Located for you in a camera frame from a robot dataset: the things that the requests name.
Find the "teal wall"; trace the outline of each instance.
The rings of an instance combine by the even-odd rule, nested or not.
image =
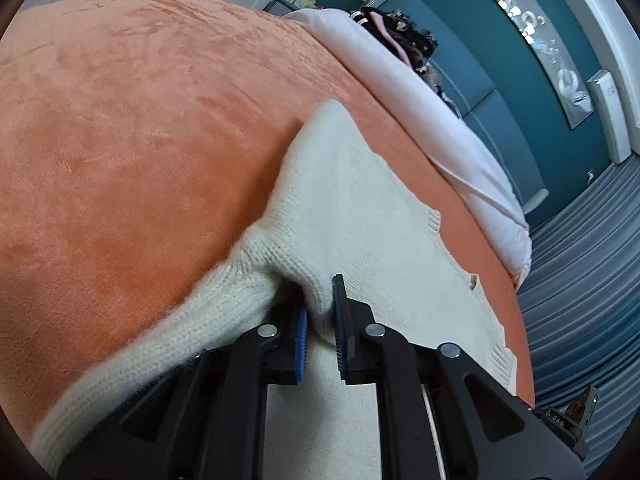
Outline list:
[[[317,0],[325,7],[356,9],[359,0]],[[527,218],[535,226],[559,212],[602,172],[609,157],[597,113],[570,130],[535,54],[494,0],[422,0],[434,10],[494,80],[518,121],[550,192]],[[599,69],[575,16],[564,0],[537,0],[560,33],[582,77]]]

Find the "gray curtain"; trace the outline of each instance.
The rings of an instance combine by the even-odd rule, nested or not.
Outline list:
[[[518,299],[536,403],[560,407],[588,384],[601,388],[591,471],[640,405],[640,156],[609,166],[532,240]]]

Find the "pile of clothes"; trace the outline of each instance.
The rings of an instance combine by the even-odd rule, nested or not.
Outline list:
[[[462,117],[455,102],[442,91],[440,74],[429,63],[429,58],[438,47],[430,31],[418,27],[401,10],[382,12],[373,7],[362,7],[352,12],[350,17],[411,67],[458,118]]]

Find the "silver panel artwork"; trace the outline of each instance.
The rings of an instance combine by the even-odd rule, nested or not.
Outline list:
[[[495,1],[535,52],[573,130],[593,113],[593,104],[558,31],[536,0]]]

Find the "white air conditioner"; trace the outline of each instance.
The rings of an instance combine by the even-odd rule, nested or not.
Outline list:
[[[588,83],[602,120],[609,158],[620,164],[631,155],[631,145],[616,83],[611,73],[606,70],[600,70]]]

